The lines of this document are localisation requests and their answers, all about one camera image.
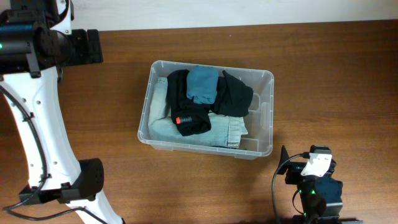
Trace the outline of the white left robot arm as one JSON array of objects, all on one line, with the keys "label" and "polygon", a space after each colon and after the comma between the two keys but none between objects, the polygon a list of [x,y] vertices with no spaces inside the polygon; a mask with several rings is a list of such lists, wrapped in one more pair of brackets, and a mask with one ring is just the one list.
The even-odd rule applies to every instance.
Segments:
[{"label": "white left robot arm", "polygon": [[103,163],[75,157],[62,118],[63,69],[103,61],[98,31],[72,29],[73,18],[71,0],[11,1],[1,13],[1,93],[29,171],[19,205],[56,200],[85,223],[122,223],[103,192]]}]

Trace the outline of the blue cloth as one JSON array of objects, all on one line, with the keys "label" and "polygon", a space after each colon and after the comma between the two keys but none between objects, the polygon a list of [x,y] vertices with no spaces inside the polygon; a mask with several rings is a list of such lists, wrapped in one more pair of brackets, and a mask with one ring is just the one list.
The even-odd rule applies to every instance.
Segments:
[{"label": "blue cloth", "polygon": [[217,96],[218,71],[196,66],[187,75],[187,98],[196,104],[212,105]]}]

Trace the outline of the black garment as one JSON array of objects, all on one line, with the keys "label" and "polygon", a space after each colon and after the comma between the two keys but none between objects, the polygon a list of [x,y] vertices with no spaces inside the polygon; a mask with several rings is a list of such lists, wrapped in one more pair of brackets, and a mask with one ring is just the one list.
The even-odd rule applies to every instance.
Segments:
[{"label": "black garment", "polygon": [[208,115],[210,107],[196,104],[187,98],[188,70],[176,70],[167,77],[167,103],[171,110],[171,119],[182,136],[203,134],[211,130]]}]

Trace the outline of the dark green cloth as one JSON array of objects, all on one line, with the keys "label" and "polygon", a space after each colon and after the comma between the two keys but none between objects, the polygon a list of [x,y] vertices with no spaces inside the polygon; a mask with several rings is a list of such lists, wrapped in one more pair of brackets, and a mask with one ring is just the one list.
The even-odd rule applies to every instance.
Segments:
[{"label": "dark green cloth", "polygon": [[238,78],[222,71],[216,87],[217,95],[210,110],[216,114],[245,117],[249,114],[254,91]]}]

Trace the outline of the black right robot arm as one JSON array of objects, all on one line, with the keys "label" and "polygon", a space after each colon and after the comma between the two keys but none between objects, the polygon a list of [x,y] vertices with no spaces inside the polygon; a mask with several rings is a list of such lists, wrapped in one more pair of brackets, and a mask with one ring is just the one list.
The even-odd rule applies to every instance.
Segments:
[{"label": "black right robot arm", "polygon": [[279,165],[271,183],[272,206],[275,220],[282,220],[275,201],[275,180],[278,175],[285,177],[287,185],[297,187],[293,194],[300,197],[302,210],[288,220],[289,223],[351,224],[363,223],[356,218],[341,218],[343,208],[343,183],[335,180],[332,174],[336,162],[327,146],[312,145],[308,152],[290,156],[285,146],[281,147]]}]

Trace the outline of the light blue jeans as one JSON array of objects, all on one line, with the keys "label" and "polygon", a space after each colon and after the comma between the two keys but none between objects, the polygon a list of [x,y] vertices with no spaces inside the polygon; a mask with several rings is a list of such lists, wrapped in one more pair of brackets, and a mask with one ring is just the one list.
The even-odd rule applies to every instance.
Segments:
[{"label": "light blue jeans", "polygon": [[248,134],[242,117],[210,113],[211,129],[209,131],[182,136],[171,119],[171,109],[166,100],[167,87],[168,81],[165,77],[156,80],[148,119],[151,139],[200,146],[239,147],[241,136]]}]

